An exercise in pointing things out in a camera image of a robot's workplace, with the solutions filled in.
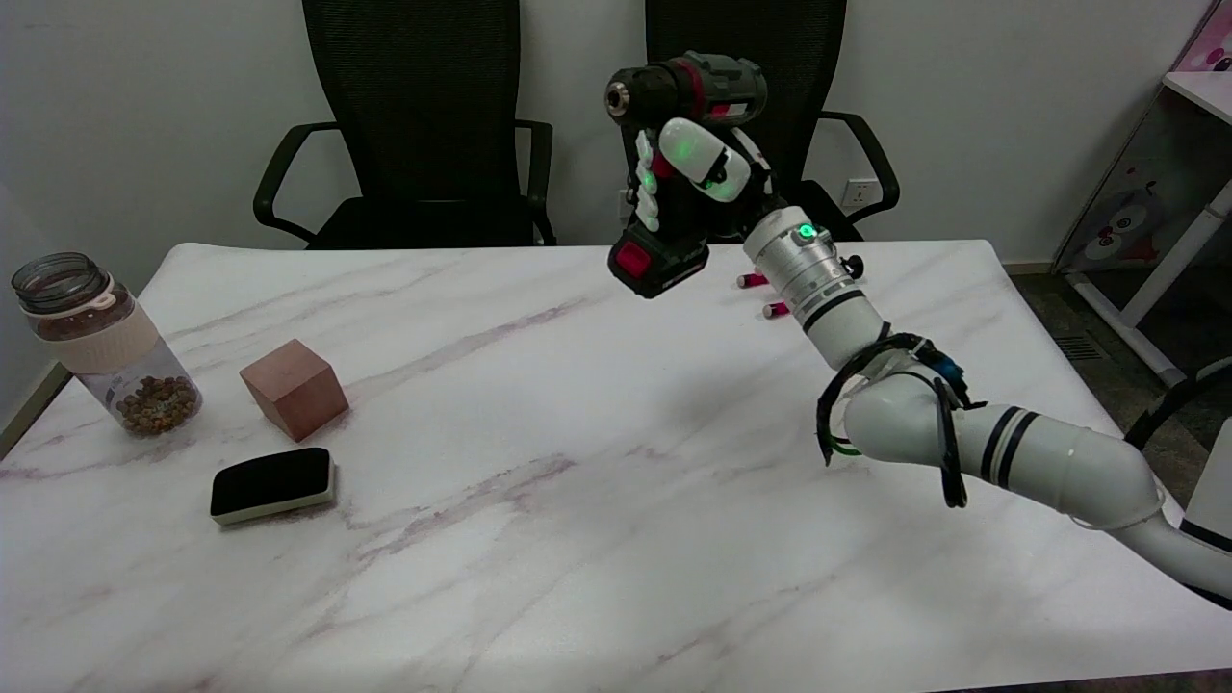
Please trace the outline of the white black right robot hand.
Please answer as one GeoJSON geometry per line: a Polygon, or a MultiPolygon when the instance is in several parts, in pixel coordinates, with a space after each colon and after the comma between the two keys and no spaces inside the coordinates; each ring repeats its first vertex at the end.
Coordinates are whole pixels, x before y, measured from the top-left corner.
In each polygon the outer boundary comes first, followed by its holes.
{"type": "Polygon", "coordinates": [[[743,129],[678,117],[634,136],[634,223],[668,240],[743,240],[787,206],[765,155],[743,129]]]}

